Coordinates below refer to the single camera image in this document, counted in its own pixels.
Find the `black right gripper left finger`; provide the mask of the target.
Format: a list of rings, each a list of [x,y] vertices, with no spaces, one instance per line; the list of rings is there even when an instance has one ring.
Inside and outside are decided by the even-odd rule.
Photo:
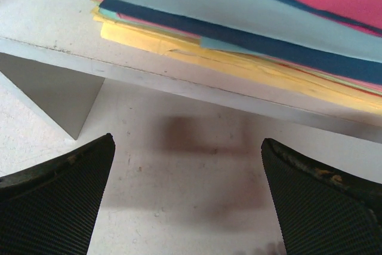
[[[1,254],[87,254],[114,155],[107,133],[1,177]]]

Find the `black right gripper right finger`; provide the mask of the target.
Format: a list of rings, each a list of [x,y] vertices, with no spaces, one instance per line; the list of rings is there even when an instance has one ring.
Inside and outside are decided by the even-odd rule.
[[[381,254],[381,184],[274,139],[261,158],[287,254]]]

